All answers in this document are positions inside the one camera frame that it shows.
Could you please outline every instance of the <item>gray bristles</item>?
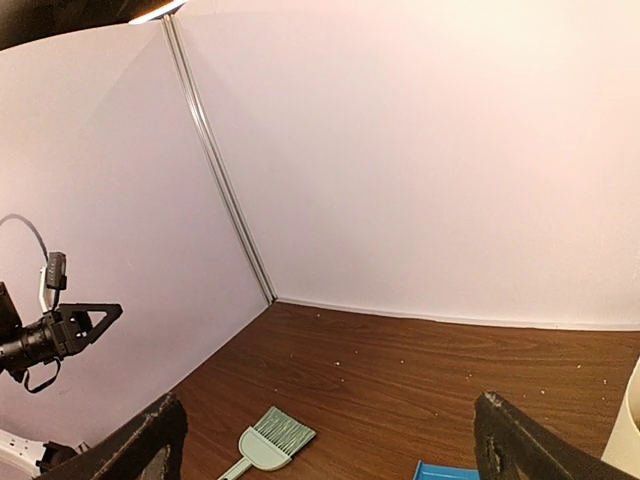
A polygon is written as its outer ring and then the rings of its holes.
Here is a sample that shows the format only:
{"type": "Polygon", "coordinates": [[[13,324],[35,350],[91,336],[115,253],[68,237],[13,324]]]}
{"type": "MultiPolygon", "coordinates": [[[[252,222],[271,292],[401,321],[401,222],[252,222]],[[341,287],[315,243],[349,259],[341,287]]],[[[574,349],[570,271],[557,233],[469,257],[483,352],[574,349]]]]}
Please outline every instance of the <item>gray bristles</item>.
{"type": "Polygon", "coordinates": [[[271,407],[253,428],[290,457],[316,435],[276,407],[271,407]]]}

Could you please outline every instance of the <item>brush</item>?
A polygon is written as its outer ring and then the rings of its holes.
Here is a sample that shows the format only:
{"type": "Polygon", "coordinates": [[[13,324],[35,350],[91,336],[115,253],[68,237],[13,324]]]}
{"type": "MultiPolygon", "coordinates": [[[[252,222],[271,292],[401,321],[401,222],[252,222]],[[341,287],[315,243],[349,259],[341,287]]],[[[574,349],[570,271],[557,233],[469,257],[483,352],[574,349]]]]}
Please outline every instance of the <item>brush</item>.
{"type": "Polygon", "coordinates": [[[265,471],[282,468],[315,435],[316,432],[309,427],[271,407],[254,427],[247,428],[240,437],[238,449],[242,460],[218,480],[235,480],[251,467],[265,471]]]}

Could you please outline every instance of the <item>light fixture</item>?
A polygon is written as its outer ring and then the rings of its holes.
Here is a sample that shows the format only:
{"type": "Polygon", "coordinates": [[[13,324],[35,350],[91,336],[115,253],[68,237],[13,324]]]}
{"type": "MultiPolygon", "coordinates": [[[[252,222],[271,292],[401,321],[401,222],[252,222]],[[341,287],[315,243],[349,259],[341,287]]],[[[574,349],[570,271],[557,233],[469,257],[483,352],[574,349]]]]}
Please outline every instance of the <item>light fixture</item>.
{"type": "Polygon", "coordinates": [[[187,3],[187,0],[172,0],[171,2],[163,5],[155,10],[150,11],[149,13],[145,13],[144,15],[140,15],[139,17],[134,18],[129,22],[129,25],[140,25],[141,23],[148,22],[149,20],[153,20],[154,18],[162,17],[173,10],[178,9],[182,5],[187,3]]]}

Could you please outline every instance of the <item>white panel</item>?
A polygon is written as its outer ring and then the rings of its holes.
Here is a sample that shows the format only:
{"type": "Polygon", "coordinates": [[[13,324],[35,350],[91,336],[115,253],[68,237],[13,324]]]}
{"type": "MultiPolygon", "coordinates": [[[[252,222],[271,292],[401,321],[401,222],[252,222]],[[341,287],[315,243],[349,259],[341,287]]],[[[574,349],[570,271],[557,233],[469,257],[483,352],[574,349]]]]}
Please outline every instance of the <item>white panel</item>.
{"type": "Polygon", "coordinates": [[[638,2],[198,6],[179,20],[280,297],[640,325],[638,2]]]}
{"type": "MultiPolygon", "coordinates": [[[[68,255],[66,302],[123,317],[29,395],[0,378],[0,427],[95,443],[172,388],[265,307],[224,210],[158,22],[0,52],[0,216],[68,255]]],[[[0,279],[38,318],[37,243],[0,229],[0,279]]],[[[46,378],[48,367],[36,369],[46,378]]]]}

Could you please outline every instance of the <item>blue tray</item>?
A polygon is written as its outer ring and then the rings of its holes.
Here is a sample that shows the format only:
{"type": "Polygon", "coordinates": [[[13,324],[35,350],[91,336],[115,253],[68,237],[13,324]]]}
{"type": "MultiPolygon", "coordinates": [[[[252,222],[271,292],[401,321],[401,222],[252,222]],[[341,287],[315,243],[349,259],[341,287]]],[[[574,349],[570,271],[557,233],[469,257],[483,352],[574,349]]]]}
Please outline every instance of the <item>blue tray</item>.
{"type": "Polygon", "coordinates": [[[416,475],[413,480],[480,480],[477,470],[466,468],[437,467],[418,463],[416,475]]]}

